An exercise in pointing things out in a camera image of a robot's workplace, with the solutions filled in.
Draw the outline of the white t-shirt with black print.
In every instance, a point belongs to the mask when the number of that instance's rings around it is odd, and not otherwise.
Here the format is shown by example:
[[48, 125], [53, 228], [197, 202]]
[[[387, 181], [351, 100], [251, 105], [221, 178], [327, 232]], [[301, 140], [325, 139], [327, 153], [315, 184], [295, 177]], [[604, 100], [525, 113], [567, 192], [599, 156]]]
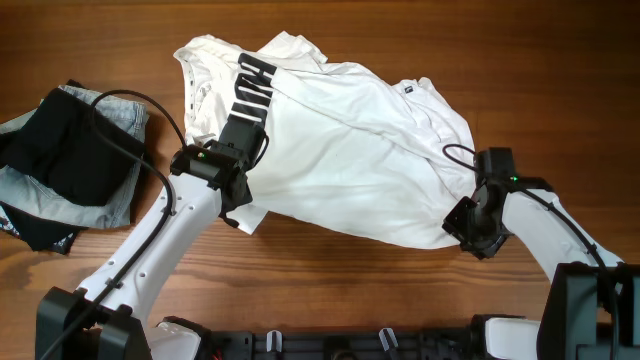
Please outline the white t-shirt with black print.
[[175, 57], [188, 142], [234, 121], [269, 137], [248, 175], [253, 199], [232, 213], [243, 231], [274, 212], [403, 247], [454, 244], [442, 223], [474, 189], [473, 139], [428, 78], [388, 84], [285, 32], [255, 52], [199, 36]]

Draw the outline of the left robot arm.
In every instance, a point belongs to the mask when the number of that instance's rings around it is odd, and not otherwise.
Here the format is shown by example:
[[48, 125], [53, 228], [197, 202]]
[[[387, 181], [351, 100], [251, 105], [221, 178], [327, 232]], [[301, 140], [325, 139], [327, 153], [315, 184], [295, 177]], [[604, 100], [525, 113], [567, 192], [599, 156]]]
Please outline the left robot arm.
[[72, 292], [37, 309], [38, 359], [207, 359], [210, 330], [178, 317], [147, 324], [160, 290], [196, 238], [252, 199], [259, 154], [213, 142], [179, 150], [164, 189], [116, 252]]

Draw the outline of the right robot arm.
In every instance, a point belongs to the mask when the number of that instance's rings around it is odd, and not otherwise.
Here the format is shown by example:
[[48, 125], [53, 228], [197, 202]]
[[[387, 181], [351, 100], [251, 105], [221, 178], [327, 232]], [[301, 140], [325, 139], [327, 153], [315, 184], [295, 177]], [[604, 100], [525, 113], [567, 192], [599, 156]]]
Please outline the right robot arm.
[[599, 245], [540, 178], [486, 177], [445, 217], [443, 229], [478, 259], [522, 241], [551, 288], [540, 320], [473, 320], [476, 359], [636, 359], [639, 268]]

